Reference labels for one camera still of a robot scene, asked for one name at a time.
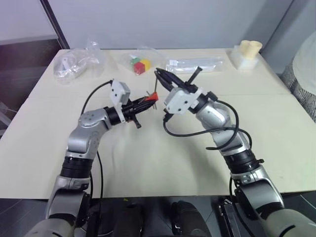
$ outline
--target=plastic packaging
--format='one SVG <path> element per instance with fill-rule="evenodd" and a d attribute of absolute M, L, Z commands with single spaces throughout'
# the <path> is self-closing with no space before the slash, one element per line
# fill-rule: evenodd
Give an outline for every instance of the plastic packaging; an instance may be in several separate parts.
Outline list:
<path fill-rule="evenodd" d="M 229 58 L 238 70 L 252 70 L 257 65 L 258 52 L 262 44 L 258 41 L 241 41 L 240 45 L 235 45 Z"/>
<path fill-rule="evenodd" d="M 166 57 L 156 49 L 143 46 L 132 53 L 123 54 L 118 63 L 140 75 L 150 68 L 161 67 L 165 61 Z"/>
<path fill-rule="evenodd" d="M 203 69 L 202 73 L 220 72 L 223 70 L 222 57 L 170 59 L 166 63 L 166 70 L 175 74 L 192 74 L 197 67 Z"/>
<path fill-rule="evenodd" d="M 88 39 L 86 49 L 71 49 L 54 60 L 54 76 L 61 84 L 69 84 L 87 69 L 89 77 L 98 77 L 104 69 L 105 56 L 95 40 Z"/>

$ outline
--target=clear plastic bag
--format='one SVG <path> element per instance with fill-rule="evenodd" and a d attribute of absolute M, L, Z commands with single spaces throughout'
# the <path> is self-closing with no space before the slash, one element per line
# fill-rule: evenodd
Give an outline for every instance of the clear plastic bag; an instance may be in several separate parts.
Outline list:
<path fill-rule="evenodd" d="M 87 69 L 90 77 L 98 77 L 104 69 L 105 56 L 99 44 L 88 39 L 86 49 L 71 49 L 54 59 L 54 76 L 61 84 L 69 84 Z"/>
<path fill-rule="evenodd" d="M 118 63 L 122 64 L 128 70 L 140 75 L 150 68 L 161 67 L 165 65 L 166 57 L 154 48 L 142 46 L 132 53 L 123 54 Z"/>
<path fill-rule="evenodd" d="M 223 70 L 224 59 L 222 57 L 169 59 L 166 70 L 175 74 L 192 74 L 197 67 L 203 69 L 202 73 L 220 72 Z"/>

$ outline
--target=table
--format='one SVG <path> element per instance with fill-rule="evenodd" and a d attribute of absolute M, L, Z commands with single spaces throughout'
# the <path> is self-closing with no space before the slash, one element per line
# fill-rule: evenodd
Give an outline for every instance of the table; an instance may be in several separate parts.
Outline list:
<path fill-rule="evenodd" d="M 106 69 L 99 78 L 81 75 L 60 85 L 49 65 L 0 140 L 1 198 L 49 198 L 61 170 L 67 139 L 82 105 L 99 84 L 115 78 L 127 83 L 131 99 L 152 91 L 154 70 L 135 76 L 115 61 L 126 50 L 105 50 Z M 252 72 L 239 72 L 226 49 L 162 50 L 168 57 L 222 56 L 223 72 L 200 74 L 195 84 L 211 89 L 238 111 L 240 127 L 253 138 L 253 151 L 280 192 L 316 189 L 316 125 L 261 58 Z M 105 197 L 227 195 L 229 170 L 209 134 L 176 138 L 162 128 L 163 101 L 158 87 L 157 110 L 138 115 L 142 128 L 119 124 L 101 140 Z M 87 110 L 111 105 L 109 88 L 91 98 Z M 174 116 L 167 124 L 178 133 L 202 130 L 194 115 Z M 100 194 L 98 162 L 93 163 L 94 197 Z"/>

